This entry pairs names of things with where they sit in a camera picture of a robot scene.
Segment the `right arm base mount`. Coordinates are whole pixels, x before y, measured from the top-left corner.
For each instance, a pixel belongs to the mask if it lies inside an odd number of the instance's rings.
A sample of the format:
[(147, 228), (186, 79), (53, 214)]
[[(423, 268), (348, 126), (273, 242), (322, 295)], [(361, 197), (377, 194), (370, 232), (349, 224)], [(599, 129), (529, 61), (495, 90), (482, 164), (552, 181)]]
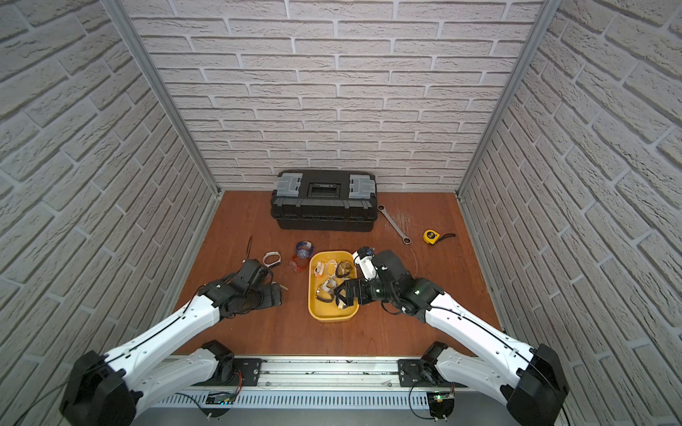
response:
[(402, 388), (415, 387), (451, 387), (451, 382), (444, 379), (424, 360), (400, 359), (397, 361), (398, 378)]

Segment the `dark brown strap watch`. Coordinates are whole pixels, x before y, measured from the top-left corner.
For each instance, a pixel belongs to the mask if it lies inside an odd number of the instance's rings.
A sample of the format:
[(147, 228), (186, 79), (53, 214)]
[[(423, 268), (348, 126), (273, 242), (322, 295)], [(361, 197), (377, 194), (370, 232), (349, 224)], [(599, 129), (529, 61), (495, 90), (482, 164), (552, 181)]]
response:
[(315, 299), (325, 304), (333, 303), (335, 300), (334, 291), (319, 288), (316, 290)]

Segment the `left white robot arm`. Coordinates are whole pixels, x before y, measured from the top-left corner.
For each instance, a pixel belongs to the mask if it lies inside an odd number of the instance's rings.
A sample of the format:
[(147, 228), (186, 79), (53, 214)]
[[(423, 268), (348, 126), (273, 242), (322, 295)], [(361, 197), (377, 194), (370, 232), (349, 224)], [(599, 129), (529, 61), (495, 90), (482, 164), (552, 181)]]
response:
[(247, 259), (236, 273), (202, 285), (156, 326), (104, 354), (89, 351), (75, 363), (60, 403), (71, 425), (129, 425), (170, 395), (207, 381), (243, 386), (234, 353), (213, 340), (167, 363), (187, 341), (223, 320), (277, 307), (282, 287), (273, 272)]

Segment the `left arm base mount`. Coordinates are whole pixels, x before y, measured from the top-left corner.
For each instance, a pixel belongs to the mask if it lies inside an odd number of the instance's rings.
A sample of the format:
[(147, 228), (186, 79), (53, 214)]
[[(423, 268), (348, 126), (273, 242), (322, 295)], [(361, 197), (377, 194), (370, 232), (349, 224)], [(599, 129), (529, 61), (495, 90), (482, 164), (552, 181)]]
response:
[(236, 358), (221, 363), (214, 375), (201, 383), (203, 386), (255, 387), (258, 385), (263, 360), (258, 358)]

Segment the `pink orange watch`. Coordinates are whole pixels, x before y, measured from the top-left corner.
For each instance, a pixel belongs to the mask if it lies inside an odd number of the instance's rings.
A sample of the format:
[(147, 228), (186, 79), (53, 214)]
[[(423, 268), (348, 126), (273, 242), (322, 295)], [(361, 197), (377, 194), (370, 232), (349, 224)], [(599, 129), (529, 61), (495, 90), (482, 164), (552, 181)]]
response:
[(326, 270), (326, 264), (323, 262), (318, 262), (316, 267), (314, 268), (314, 275), (317, 279), (323, 278), (323, 275), (325, 274)]

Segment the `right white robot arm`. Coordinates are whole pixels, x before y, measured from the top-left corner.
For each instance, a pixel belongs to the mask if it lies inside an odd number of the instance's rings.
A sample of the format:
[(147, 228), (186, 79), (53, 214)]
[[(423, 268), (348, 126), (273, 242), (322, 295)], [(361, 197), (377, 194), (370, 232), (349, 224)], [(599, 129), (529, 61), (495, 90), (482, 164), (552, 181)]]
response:
[(353, 254), (360, 272), (333, 290), (339, 305), (389, 303), (463, 344), (466, 356), (435, 343), (422, 358), (424, 379), (442, 379), (482, 393), (502, 405), (521, 425), (552, 425), (559, 419), (569, 385), (558, 353), (534, 347), (492, 327), (440, 286), (414, 277), (392, 251), (363, 247)]

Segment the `clear white watch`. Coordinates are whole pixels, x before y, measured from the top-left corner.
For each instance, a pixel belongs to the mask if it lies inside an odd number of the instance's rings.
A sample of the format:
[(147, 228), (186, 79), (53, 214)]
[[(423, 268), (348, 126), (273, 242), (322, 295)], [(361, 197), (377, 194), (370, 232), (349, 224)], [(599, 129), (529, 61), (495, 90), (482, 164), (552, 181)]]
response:
[(319, 291), (332, 294), (336, 287), (337, 287), (336, 279), (334, 277), (330, 277), (328, 278), (328, 280), (326, 280), (326, 282), (321, 284), (321, 286), (319, 287)]

